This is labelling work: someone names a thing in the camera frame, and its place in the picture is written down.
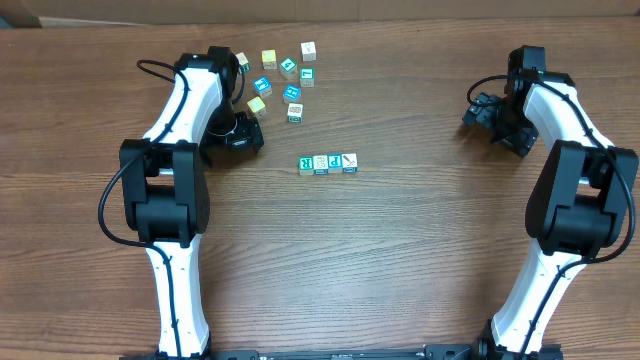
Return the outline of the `white picture block blue side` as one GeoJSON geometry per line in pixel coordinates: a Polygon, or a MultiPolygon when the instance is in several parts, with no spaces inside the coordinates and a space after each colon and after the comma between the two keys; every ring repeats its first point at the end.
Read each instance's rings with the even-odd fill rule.
{"type": "Polygon", "coordinates": [[[356,153],[342,154],[342,171],[344,173],[356,173],[358,171],[358,159],[356,153]]]}

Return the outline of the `blue letter P block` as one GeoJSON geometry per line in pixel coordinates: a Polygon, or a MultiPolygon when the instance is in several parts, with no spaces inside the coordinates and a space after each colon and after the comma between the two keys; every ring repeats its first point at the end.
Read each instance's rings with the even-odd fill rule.
{"type": "Polygon", "coordinates": [[[328,159],[328,173],[336,174],[343,172],[343,160],[341,154],[329,154],[328,159]]]}

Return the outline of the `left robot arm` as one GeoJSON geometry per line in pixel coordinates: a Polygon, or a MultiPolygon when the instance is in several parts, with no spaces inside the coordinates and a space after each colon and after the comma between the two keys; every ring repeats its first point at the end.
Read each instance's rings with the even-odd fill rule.
{"type": "Polygon", "coordinates": [[[173,90],[155,124],[125,140],[112,181],[122,185],[127,225],[145,249],[158,297],[161,335],[153,359],[210,359],[199,247],[210,217],[205,167],[212,148],[258,152],[258,120],[235,104],[244,73],[228,47],[184,53],[172,65],[173,90]]]}

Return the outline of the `green letter R block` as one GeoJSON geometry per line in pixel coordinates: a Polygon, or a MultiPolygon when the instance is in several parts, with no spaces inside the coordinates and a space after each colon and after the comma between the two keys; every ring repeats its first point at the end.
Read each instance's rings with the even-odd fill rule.
{"type": "Polygon", "coordinates": [[[298,171],[300,175],[313,175],[314,162],[312,156],[303,156],[298,160],[298,171]]]}

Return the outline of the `pretzel picture block blue side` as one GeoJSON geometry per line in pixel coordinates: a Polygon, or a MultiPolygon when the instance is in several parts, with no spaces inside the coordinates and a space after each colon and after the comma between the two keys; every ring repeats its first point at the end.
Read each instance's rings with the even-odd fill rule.
{"type": "Polygon", "coordinates": [[[329,170],[328,156],[327,155],[314,155],[313,171],[315,175],[327,175],[329,170]]]}

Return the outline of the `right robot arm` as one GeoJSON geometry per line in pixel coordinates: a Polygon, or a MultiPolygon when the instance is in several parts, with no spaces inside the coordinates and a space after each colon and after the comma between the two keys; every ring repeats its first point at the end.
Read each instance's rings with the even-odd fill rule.
{"type": "Polygon", "coordinates": [[[548,157],[525,211],[528,255],[501,309],[458,359],[560,359],[544,331],[573,279],[586,266],[621,255],[636,212],[638,155],[615,146],[591,122],[566,73],[546,68],[542,47],[523,45],[508,58],[503,96],[467,99],[463,122],[520,157],[542,141],[548,157]]]}

